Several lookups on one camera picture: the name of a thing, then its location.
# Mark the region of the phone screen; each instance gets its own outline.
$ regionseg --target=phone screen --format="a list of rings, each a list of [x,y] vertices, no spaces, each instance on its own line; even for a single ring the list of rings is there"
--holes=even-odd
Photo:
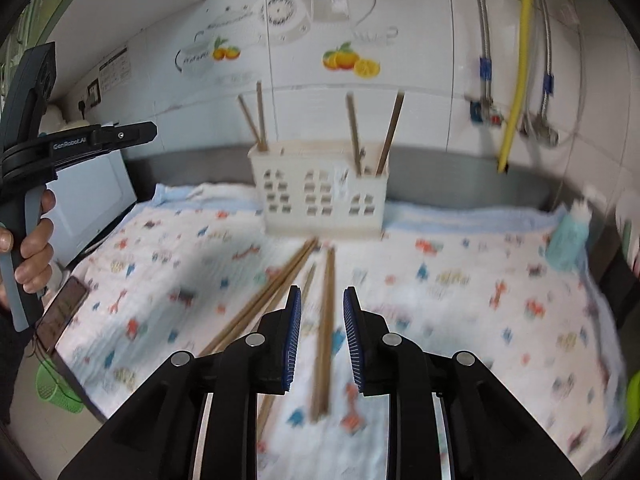
[[[36,328],[38,338],[48,355],[53,353],[58,339],[88,294],[86,285],[71,276],[51,302]]]

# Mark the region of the plastic bottle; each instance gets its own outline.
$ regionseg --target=plastic bottle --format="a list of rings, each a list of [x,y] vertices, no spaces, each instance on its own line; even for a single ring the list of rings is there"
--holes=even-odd
[[[575,261],[589,238],[591,209],[586,198],[574,200],[546,248],[546,261],[555,270],[572,270]]]

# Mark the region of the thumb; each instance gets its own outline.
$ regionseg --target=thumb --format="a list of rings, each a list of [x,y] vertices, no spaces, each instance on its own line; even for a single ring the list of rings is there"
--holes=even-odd
[[[11,231],[0,227],[0,252],[7,253],[14,246],[14,236]]]

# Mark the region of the hand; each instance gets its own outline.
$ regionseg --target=hand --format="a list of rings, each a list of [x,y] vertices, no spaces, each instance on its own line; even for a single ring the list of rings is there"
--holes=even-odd
[[[48,213],[56,205],[56,196],[47,189],[42,194],[41,212]],[[53,247],[49,239],[53,233],[53,222],[43,218],[20,245],[20,253],[24,261],[15,269],[15,281],[24,286],[30,294],[41,290],[49,282],[52,270],[49,262],[53,258]],[[0,228],[0,252],[7,253],[14,246],[14,236],[10,231]],[[0,284],[0,308],[9,309],[4,284]]]

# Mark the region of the silver screw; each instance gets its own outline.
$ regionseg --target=silver screw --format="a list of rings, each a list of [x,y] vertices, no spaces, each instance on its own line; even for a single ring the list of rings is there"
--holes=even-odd
[[[469,352],[460,352],[458,355],[456,355],[456,360],[464,366],[471,366],[476,362],[476,358],[473,357],[473,354],[470,354]]]
[[[382,342],[389,346],[398,346],[402,342],[402,336],[390,332],[382,336]]]
[[[260,346],[262,343],[264,343],[264,336],[260,333],[254,332],[252,334],[249,334],[244,342],[249,346]]]
[[[173,366],[183,366],[191,361],[191,356],[187,352],[176,352],[171,356],[171,364]]]

